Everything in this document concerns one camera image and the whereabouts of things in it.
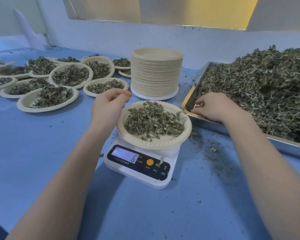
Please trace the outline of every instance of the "forearm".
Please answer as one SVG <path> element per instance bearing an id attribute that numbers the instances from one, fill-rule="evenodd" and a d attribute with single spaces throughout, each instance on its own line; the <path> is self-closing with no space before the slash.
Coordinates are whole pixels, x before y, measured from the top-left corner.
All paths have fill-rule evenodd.
<path id="1" fill-rule="evenodd" d="M 7 239 L 76 239 L 88 188 L 106 138 L 89 128 Z"/>
<path id="2" fill-rule="evenodd" d="M 300 175 L 247 112 L 224 122 L 250 192 L 274 239 L 300 239 Z"/>

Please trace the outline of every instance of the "hand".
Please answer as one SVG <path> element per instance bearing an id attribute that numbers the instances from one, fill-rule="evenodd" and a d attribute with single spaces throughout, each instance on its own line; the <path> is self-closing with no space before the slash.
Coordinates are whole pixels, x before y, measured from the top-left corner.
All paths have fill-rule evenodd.
<path id="1" fill-rule="evenodd" d="M 91 107 L 91 127 L 101 129 L 104 136 L 110 136 L 116 126 L 124 104 L 132 93 L 120 88 L 112 88 L 97 95 Z"/>
<path id="2" fill-rule="evenodd" d="M 192 109 L 192 113 L 203 115 L 213 121 L 224 123 L 224 120 L 247 113 L 229 99 L 224 93 L 209 92 L 198 98 L 195 104 L 200 105 Z"/>

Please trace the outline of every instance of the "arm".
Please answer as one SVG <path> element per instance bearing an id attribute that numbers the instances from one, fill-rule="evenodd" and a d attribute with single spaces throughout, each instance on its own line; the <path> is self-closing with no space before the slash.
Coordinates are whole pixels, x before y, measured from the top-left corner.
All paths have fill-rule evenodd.
<path id="1" fill-rule="evenodd" d="M 7 240 L 77 239 L 100 151 L 131 96 L 118 88 L 97 96 L 91 109 L 91 125 Z"/>
<path id="2" fill-rule="evenodd" d="M 222 93 L 208 93 L 192 110 L 222 122 L 232 138 L 261 218 L 273 239 L 300 239 L 300 175 L 259 129 L 251 114 Z"/>

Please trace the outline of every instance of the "white wall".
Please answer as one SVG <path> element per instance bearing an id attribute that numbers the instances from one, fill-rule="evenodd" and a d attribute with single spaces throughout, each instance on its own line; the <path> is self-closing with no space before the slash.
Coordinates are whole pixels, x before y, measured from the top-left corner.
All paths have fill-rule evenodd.
<path id="1" fill-rule="evenodd" d="M 183 66 L 199 69 L 208 61 L 236 57 L 276 44 L 300 47 L 300 33 L 247 32 L 68 19 L 62 0 L 37 0 L 52 45 L 110 55 L 130 56 L 139 47 L 172 47 L 184 53 Z"/>
<path id="2" fill-rule="evenodd" d="M 0 36 L 22 35 L 13 9 L 28 19 L 35 33 L 47 32 L 36 0 L 0 0 Z"/>

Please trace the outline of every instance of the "stack of paper plates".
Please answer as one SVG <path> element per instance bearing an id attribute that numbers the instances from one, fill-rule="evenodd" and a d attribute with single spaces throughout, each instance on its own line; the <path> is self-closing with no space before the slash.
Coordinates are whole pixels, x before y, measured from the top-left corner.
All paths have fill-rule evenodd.
<path id="1" fill-rule="evenodd" d="M 178 93 L 183 54 L 168 48 L 139 48 L 131 54 L 131 91 L 164 100 Z"/>

